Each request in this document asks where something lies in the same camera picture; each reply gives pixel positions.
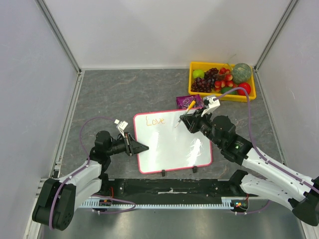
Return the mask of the orange capped marker pen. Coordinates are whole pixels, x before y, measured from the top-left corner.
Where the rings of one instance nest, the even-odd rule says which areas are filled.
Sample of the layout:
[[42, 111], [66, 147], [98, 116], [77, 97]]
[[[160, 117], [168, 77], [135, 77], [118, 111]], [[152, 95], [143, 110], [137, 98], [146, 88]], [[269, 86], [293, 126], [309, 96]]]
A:
[[[189, 104], [189, 106], [187, 107], [185, 113], [184, 113], [182, 116], [188, 114], [188, 112], [194, 107], [195, 104], [196, 104], [196, 101], [193, 100], [193, 101]], [[180, 122], [181, 122], [181, 117], [179, 117], [179, 120], [178, 120], [178, 122], [177, 122], [175, 128], [180, 124]]]

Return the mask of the pink framed whiteboard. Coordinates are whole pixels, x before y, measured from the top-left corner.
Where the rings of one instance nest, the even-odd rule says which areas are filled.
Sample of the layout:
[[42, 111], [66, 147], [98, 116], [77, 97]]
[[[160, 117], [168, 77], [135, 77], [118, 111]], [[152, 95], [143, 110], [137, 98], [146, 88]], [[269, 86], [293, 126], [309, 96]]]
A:
[[149, 147], [137, 155], [142, 174], [208, 166], [213, 162], [211, 142], [200, 132], [190, 133], [179, 116], [186, 110], [142, 113], [134, 116], [135, 139]]

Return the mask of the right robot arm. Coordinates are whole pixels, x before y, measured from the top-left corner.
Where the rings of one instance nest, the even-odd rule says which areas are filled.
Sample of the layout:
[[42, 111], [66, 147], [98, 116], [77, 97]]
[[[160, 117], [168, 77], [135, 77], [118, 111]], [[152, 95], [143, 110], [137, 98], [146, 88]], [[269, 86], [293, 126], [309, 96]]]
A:
[[202, 133], [230, 162], [251, 169], [265, 179], [238, 170], [228, 183], [234, 196], [242, 193], [267, 198], [290, 209], [302, 222], [319, 224], [319, 180], [303, 175], [277, 162], [245, 138], [236, 133], [235, 125], [227, 116], [202, 116], [199, 110], [181, 115], [180, 120], [191, 133]]

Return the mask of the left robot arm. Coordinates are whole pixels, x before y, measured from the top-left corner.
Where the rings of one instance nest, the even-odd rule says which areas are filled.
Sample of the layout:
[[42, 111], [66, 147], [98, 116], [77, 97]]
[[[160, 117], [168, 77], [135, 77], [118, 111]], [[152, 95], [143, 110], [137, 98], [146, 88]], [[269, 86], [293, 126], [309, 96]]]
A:
[[104, 196], [109, 192], [106, 170], [112, 155], [124, 152], [133, 156], [148, 149], [128, 132], [117, 139], [112, 138], [108, 131], [98, 132], [95, 145], [83, 165], [62, 178], [45, 180], [32, 212], [32, 220], [50, 229], [65, 230], [83, 202], [94, 194]]

